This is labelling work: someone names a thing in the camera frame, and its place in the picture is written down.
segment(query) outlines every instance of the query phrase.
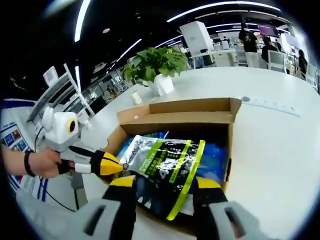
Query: computer screen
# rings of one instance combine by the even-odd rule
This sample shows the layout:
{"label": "computer screen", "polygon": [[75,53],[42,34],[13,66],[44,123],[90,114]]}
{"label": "computer screen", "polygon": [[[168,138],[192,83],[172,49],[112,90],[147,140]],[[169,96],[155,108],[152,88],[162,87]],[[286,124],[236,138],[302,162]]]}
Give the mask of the computer screen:
{"label": "computer screen", "polygon": [[265,36],[278,37],[279,35],[277,29],[272,26],[258,25],[258,29],[260,30],[260,33]]}

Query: cable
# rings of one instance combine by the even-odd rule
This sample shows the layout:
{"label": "cable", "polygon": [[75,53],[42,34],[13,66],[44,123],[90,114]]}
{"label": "cable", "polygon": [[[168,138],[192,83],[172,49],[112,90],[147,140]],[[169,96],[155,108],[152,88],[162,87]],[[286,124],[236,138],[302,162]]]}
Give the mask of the cable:
{"label": "cable", "polygon": [[59,202],[57,199],[55,199],[48,191],[47,189],[45,189],[45,187],[42,185],[42,179],[41,177],[39,177],[39,180],[40,180],[40,185],[42,187],[42,189],[46,192],[46,194],[48,194],[57,204],[59,204],[60,206],[64,207],[65,209],[68,209],[69,211],[71,212],[76,212],[75,210],[72,210],[70,208],[68,208],[67,206],[63,205],[61,202]]}
{"label": "cable", "polygon": [[[38,134],[35,136],[35,139],[34,139],[34,152],[35,152],[35,153],[37,152],[37,151],[36,151],[37,139],[38,139],[39,134],[40,134],[40,132],[42,131],[43,128],[44,128],[44,127],[40,128]],[[46,194],[48,194],[48,195],[49,195],[57,204],[59,204],[60,206],[64,207],[65,209],[68,209],[68,210],[71,211],[71,212],[76,212],[75,210],[72,210],[72,209],[68,208],[67,206],[65,206],[65,205],[63,205],[61,202],[59,202],[57,199],[55,199],[55,198],[47,191],[47,189],[45,189],[45,187],[42,185],[42,179],[43,179],[43,178],[41,178],[41,177],[39,176],[40,185],[41,185],[42,189],[46,192]]]}
{"label": "cable", "polygon": [[36,143],[37,143],[37,139],[38,139],[38,137],[39,137],[39,135],[40,135],[40,133],[41,133],[41,131],[42,131],[42,129],[44,129],[44,127],[41,127],[40,128],[40,130],[39,130],[39,132],[38,132],[38,134],[35,136],[35,139],[34,139],[34,152],[36,153],[37,151],[36,151]]}

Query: yellow-green stripe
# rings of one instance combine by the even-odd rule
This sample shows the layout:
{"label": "yellow-green stripe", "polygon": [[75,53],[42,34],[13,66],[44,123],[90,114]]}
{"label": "yellow-green stripe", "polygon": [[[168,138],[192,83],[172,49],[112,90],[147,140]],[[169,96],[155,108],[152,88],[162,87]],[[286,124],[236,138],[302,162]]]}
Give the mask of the yellow-green stripe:
{"label": "yellow-green stripe", "polygon": [[155,144],[151,147],[148,154],[146,155],[145,160],[143,161],[141,167],[139,168],[139,172],[141,174],[144,174],[147,171],[148,167],[152,163],[152,160],[155,158],[156,153],[157,153],[158,149],[161,147],[163,142],[164,142],[163,138],[158,138],[158,140],[155,142]]}
{"label": "yellow-green stripe", "polygon": [[200,140],[198,151],[195,155],[195,160],[194,160],[193,166],[191,167],[189,175],[188,175],[188,177],[185,181],[185,184],[179,194],[178,199],[176,200],[171,212],[169,213],[168,217],[166,218],[169,221],[175,219],[175,217],[177,216],[178,212],[180,211],[182,205],[185,203],[187,193],[189,192],[191,183],[196,175],[196,171],[198,169],[202,154],[204,153],[205,145],[206,145],[206,142],[204,140]]}
{"label": "yellow-green stripe", "polygon": [[190,147],[190,144],[191,144],[191,140],[187,140],[186,143],[185,143],[185,146],[181,152],[181,155],[180,155],[180,158],[178,160],[178,163],[176,164],[172,174],[171,174],[171,177],[170,177],[170,180],[169,180],[169,183],[174,183],[176,178],[177,178],[177,175],[178,175],[178,172],[179,172],[179,169],[181,168],[181,165],[182,163],[184,162],[184,159],[186,157],[186,153]]}

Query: box flap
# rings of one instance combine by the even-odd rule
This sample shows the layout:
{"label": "box flap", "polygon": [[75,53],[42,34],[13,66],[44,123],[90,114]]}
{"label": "box flap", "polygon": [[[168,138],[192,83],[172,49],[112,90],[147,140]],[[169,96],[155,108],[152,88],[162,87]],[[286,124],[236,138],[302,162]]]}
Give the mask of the box flap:
{"label": "box flap", "polygon": [[155,113],[140,116],[127,124],[175,124],[175,123],[217,123],[231,124],[234,119],[228,111],[189,111]]}
{"label": "box flap", "polygon": [[233,122],[236,119],[236,115],[241,107],[242,101],[237,98],[230,98],[230,112],[233,117]]}
{"label": "box flap", "polygon": [[151,114],[229,111],[229,98],[202,98],[150,104]]}
{"label": "box flap", "polygon": [[117,113],[117,117],[121,125],[149,114],[150,114],[149,105],[144,105],[144,106],[130,108],[124,111],[119,111]]}
{"label": "box flap", "polygon": [[154,103],[118,112],[119,123],[233,123],[241,106],[235,98],[203,98]]}

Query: potted plant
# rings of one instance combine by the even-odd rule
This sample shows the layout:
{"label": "potted plant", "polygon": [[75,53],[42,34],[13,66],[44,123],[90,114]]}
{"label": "potted plant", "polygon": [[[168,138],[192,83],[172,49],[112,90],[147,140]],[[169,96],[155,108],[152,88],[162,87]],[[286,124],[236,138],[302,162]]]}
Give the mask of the potted plant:
{"label": "potted plant", "polygon": [[162,96],[174,89],[171,78],[187,69],[187,61],[186,55],[174,48],[150,47],[138,52],[122,74],[127,81],[135,80],[140,85],[151,87],[157,96]]}

